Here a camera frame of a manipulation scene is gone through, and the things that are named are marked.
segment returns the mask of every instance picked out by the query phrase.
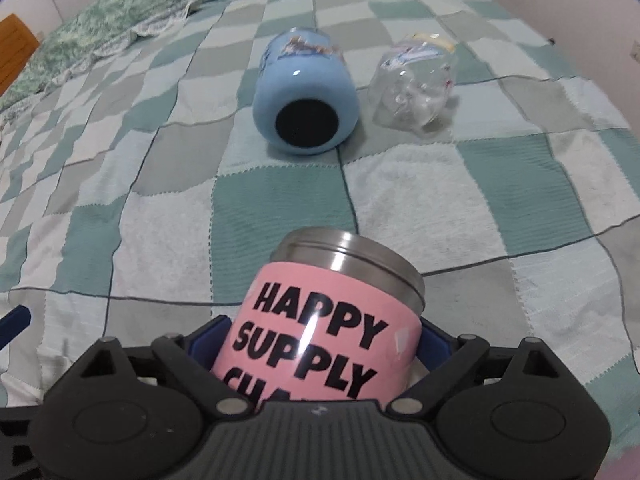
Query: teal square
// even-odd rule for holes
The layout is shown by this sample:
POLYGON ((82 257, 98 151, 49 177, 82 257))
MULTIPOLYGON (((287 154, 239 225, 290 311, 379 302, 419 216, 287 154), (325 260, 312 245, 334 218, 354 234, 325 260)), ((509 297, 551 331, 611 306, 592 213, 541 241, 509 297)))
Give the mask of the teal square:
POLYGON ((0 202, 6 202, 7 200, 11 200, 12 198, 20 195, 20 190, 22 189, 22 174, 24 173, 24 170, 31 166, 31 164, 33 164, 33 155, 31 155, 29 160, 19 164, 9 172, 9 187, 4 192, 0 202))
POLYGON ((6 244, 6 257, 0 266, 0 292, 7 292, 20 282, 20 270, 27 259, 27 240, 31 226, 16 231, 6 244))
POLYGON ((612 128, 598 132, 602 142, 614 156, 622 173, 640 197, 640 143, 638 138, 624 128, 612 128))
POLYGON ((287 16, 285 18, 278 18, 277 20, 262 22, 260 27, 258 27, 255 37, 261 38, 263 36, 280 34, 294 27, 314 28, 315 26, 316 19, 314 18, 313 12, 304 12, 303 14, 296 14, 295 16, 287 16))
POLYGON ((459 84, 479 83, 495 79, 495 75, 484 61, 464 43, 456 45, 456 82, 459 84))
POLYGON ((633 356, 627 355, 585 388, 611 426, 611 445, 608 456, 618 458, 628 449, 640 446, 640 375, 633 356))
POLYGON ((409 20, 434 17, 427 6, 415 0, 369 2, 369 9, 371 9, 380 20, 409 20))
POLYGON ((475 1, 465 0, 465 4, 471 7, 475 12, 484 16, 489 20, 512 20, 513 16, 507 10, 493 1, 475 1))
POLYGON ((538 66, 541 66, 549 72, 552 79, 579 75, 578 71, 569 63, 567 58, 562 55, 555 45, 532 46, 518 44, 518 46, 524 50, 538 66))
POLYGON ((545 134, 461 142, 510 256, 558 248, 592 235, 545 134))
POLYGON ((72 126, 65 130, 62 139, 51 153, 49 160, 44 166, 44 170, 38 175, 38 180, 42 180, 56 174, 64 167, 66 160, 71 156, 74 151, 74 144, 76 140, 80 138, 84 132, 85 124, 78 124, 78 126, 72 126))
POLYGON ((242 301, 284 236, 305 226, 355 231, 339 167, 258 168, 220 176, 213 189, 213 301, 242 301))
POLYGON ((196 32, 186 38, 169 43, 156 54, 156 57, 151 62, 149 69, 168 65, 176 59, 188 56, 189 54, 193 55, 208 34, 208 30, 205 30, 204 32, 196 32))
POLYGON ((238 110, 254 103, 255 84, 258 81, 260 69, 250 68, 242 74, 242 81, 238 88, 238 110))
POLYGON ((122 125, 111 141, 111 149, 131 130, 154 132, 163 126, 171 112, 174 111, 178 99, 178 84, 173 85, 164 94, 139 102, 131 107, 122 118, 122 125))
POLYGON ((20 143, 22 142, 22 138, 24 137, 24 134, 27 133, 27 130, 29 129, 30 124, 31 124, 31 119, 29 119, 28 121, 24 121, 15 129, 14 136, 11 138, 11 140, 7 144, 6 150, 4 150, 4 158, 7 158, 15 150, 18 149, 18 147, 20 146, 20 143))
POLYGON ((122 241, 119 224, 125 200, 122 196, 109 205, 73 210, 52 290, 109 295, 113 254, 122 241))

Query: black circle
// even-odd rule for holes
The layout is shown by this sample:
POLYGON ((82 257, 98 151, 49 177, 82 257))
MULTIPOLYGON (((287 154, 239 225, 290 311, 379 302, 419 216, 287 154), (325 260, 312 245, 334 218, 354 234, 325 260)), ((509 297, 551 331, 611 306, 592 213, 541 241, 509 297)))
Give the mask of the black circle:
POLYGON ((564 430, 562 413, 542 402, 515 400, 494 409, 494 428, 504 436, 520 442, 547 442, 564 430))
POLYGON ((76 416, 74 429, 94 444, 118 444, 142 433, 148 414, 126 400, 109 400, 88 406, 76 416))
POLYGON ((276 132, 296 148, 315 148, 333 139, 338 131, 338 115, 318 99, 299 99, 286 105, 276 117, 276 132))

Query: screw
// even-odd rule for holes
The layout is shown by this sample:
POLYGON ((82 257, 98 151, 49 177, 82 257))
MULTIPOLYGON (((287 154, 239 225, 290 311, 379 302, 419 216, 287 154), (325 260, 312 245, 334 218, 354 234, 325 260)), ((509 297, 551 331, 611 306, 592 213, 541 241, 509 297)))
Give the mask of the screw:
POLYGON ((223 415, 240 415, 249 408, 249 403, 246 400, 238 399, 235 397, 228 397, 222 399, 216 404, 216 409, 223 415))
POLYGON ((391 403, 391 409, 401 415, 415 415, 422 409, 422 403, 418 399, 403 397, 391 403))

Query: blue bottle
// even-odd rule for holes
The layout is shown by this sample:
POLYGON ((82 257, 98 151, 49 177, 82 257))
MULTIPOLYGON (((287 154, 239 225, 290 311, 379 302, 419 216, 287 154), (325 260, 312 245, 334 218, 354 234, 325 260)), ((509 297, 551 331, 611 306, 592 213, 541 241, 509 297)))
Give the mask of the blue bottle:
POLYGON ((273 146, 326 152, 351 134, 359 115, 355 86, 327 35, 293 28, 271 40, 260 61, 254 121, 273 146))

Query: fabric texture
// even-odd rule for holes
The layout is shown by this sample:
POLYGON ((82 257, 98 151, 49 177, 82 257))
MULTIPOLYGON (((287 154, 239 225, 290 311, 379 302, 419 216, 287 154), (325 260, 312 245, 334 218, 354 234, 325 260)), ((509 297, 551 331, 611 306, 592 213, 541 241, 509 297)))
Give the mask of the fabric texture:
POLYGON ((491 0, 223 0, 39 95, 0 145, 0 314, 33 314, 0 352, 9 405, 104 334, 143 345, 233 314, 288 231, 329 225, 407 257, 448 332, 543 337, 609 417, 608 460, 628 461, 640 144, 541 43, 491 0), (318 19, 360 122, 336 150, 284 155, 252 120, 258 60, 283 27, 318 19), (452 38, 459 84, 424 131, 383 128, 366 87, 417 31, 452 38))

